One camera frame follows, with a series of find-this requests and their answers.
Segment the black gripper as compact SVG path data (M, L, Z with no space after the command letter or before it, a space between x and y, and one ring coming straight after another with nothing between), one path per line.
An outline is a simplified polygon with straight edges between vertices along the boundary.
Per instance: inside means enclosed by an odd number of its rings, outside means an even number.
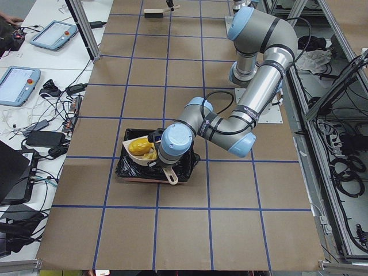
M147 166L148 167L161 167L161 168L164 168L164 167L172 167L173 165L165 163L164 161L162 161L160 159L156 159L156 160L149 161L147 163Z
M166 4L169 11L173 12L175 10L173 0L166 0Z

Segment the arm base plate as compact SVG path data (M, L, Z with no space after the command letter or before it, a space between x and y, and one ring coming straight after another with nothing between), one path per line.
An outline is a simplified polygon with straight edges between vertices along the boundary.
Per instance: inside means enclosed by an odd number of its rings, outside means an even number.
M283 124L281 105L283 101L283 92L280 90L273 98L265 110L261 113L258 123L261 124Z
M233 17L232 16L226 16L225 17L225 28L226 32L228 33L230 27L232 26Z

